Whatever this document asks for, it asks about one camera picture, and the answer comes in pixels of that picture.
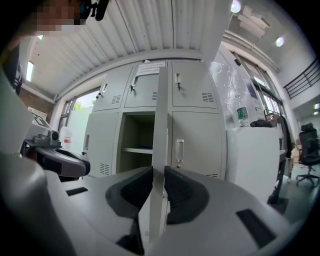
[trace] clear plastic sheet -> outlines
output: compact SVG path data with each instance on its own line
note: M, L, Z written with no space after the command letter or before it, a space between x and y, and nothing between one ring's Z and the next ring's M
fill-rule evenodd
M226 129L239 127L237 115L239 108L245 107L247 109L250 123L258 120L252 92L249 91L239 72L227 64L215 61L211 62L209 70L222 104Z

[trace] locker door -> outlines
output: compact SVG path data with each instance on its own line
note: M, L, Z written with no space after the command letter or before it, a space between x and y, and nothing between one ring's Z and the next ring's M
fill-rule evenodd
M209 75L201 62L172 62L172 86L174 107L217 108Z
M89 174L94 177L111 175L118 115L118 113L98 112L89 116L85 131L84 151L87 152L87 158L90 162Z
M183 148L183 156L177 149L179 146ZM174 111L171 166L180 165L182 169L219 178L221 162L222 133L219 115Z
M95 101L93 111L120 108L132 69L131 65L126 65L108 71L99 91L102 95Z
M125 108L136 107L155 107L157 103L159 74L147 74L134 76L131 85L134 84L134 90L128 90Z

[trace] black office chair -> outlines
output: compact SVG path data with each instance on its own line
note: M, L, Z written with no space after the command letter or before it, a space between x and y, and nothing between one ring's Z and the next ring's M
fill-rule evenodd
M302 132L299 133L299 138L301 142L302 149L299 149L299 163L308 167L308 174L298 175L302 177L296 183L299 185L299 182L307 179L312 183L312 188L316 187L313 179L317 179L317 186L319 185L320 178L318 176L310 174L311 170L314 171L312 166L320 164L319 156L319 144L318 144L318 135L317 130L313 128L312 123L301 126Z

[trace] water bottle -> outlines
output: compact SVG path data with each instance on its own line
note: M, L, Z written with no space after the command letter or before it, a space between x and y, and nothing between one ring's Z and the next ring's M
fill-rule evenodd
M240 127L249 127L249 116L246 107L240 107L236 110Z

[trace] open locker compartment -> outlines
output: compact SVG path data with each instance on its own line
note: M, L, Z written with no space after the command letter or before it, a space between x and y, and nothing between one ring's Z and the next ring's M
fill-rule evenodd
M127 113L123 116L117 173L152 165L155 112Z

